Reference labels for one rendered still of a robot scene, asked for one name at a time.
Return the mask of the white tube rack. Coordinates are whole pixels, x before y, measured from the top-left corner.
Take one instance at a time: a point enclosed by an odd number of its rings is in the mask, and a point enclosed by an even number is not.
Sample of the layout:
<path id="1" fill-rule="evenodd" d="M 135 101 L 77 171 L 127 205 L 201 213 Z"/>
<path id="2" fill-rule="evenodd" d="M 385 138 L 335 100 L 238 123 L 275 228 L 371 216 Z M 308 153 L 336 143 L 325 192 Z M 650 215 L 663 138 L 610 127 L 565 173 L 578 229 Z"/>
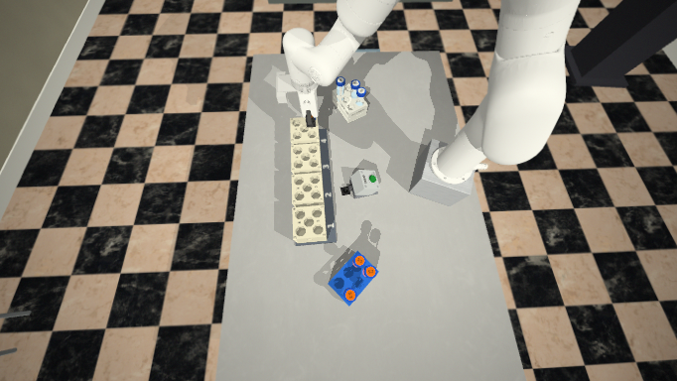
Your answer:
<path id="1" fill-rule="evenodd" d="M 342 96 L 337 95 L 336 89 L 333 90 L 333 103 L 347 123 L 365 116 L 368 106 L 365 100 L 363 101 L 363 105 L 356 105 L 356 99 L 350 97 L 350 84 L 351 82 L 344 86 L 344 93 Z M 342 99 L 344 100 L 341 101 Z"/>

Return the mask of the cream bucket adapter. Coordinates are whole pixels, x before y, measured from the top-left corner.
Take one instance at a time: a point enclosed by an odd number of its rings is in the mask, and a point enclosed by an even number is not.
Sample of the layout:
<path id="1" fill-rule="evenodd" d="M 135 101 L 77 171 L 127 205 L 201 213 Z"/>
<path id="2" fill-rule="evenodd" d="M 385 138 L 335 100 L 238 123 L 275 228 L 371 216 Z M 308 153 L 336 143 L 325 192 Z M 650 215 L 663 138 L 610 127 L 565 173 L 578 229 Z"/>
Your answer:
<path id="1" fill-rule="evenodd" d="M 320 143 L 291 145 L 293 175 L 322 172 Z M 300 155 L 299 155 L 300 154 Z"/>
<path id="2" fill-rule="evenodd" d="M 292 175 L 292 203 L 294 207 L 325 207 L 322 173 Z"/>
<path id="3" fill-rule="evenodd" d="M 316 118 L 316 127 L 307 127 L 304 117 L 290 118 L 290 126 L 292 145 L 320 143 L 318 117 Z"/>
<path id="4" fill-rule="evenodd" d="M 293 240 L 297 243 L 328 241 L 323 205 L 292 207 L 292 209 Z"/>

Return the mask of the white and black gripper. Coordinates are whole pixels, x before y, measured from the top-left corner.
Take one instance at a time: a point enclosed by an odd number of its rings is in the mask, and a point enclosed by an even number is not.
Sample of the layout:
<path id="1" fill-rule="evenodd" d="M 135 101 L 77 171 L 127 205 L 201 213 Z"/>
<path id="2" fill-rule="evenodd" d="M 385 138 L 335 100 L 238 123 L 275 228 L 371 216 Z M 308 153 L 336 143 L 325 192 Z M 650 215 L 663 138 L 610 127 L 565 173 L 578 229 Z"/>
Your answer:
<path id="1" fill-rule="evenodd" d="M 318 87 L 318 85 L 317 85 Z M 306 118 L 307 127 L 316 127 L 316 119 L 318 114 L 318 100 L 317 100 L 317 87 L 311 91 L 308 91 L 307 94 L 304 94 L 301 91 L 298 92 L 300 106 L 302 115 Z M 311 117 L 313 116 L 313 117 Z"/>

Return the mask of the blue tube rack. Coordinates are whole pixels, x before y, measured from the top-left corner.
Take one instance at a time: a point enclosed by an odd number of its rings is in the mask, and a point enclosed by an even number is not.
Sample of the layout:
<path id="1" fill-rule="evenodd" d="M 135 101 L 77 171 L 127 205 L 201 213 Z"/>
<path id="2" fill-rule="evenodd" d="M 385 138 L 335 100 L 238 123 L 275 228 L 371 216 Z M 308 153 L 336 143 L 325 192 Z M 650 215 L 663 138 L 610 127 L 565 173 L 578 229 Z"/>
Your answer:
<path id="1" fill-rule="evenodd" d="M 352 260 L 355 255 L 360 254 L 358 251 L 345 263 L 345 265 L 336 273 L 336 275 L 329 281 L 329 285 L 334 289 L 334 291 L 350 306 L 352 303 L 349 303 L 345 300 L 343 296 L 343 291 L 346 288 L 353 288 L 356 290 L 357 297 L 365 289 L 365 287 L 373 279 L 365 277 L 362 273 L 362 270 L 368 266 L 372 265 L 367 260 L 363 267 L 354 267 L 352 265 Z"/>

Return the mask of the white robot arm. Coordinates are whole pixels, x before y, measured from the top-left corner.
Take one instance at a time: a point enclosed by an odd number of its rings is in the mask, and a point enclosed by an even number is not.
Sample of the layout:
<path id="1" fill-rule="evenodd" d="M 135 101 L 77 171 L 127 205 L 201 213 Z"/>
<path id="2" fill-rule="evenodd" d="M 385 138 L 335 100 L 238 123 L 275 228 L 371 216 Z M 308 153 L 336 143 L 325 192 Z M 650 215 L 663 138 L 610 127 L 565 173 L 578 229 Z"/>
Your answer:
<path id="1" fill-rule="evenodd" d="M 288 92 L 331 85 L 399 1 L 337 0 L 338 18 L 318 46 L 307 29 L 289 30 L 283 37 L 289 74 L 277 72 L 278 103 L 288 103 Z M 447 149 L 432 155 L 438 179 L 460 184 L 487 169 L 485 158 L 517 165 L 542 150 L 564 107 L 564 48 L 580 1 L 501 0 L 487 95 Z"/>

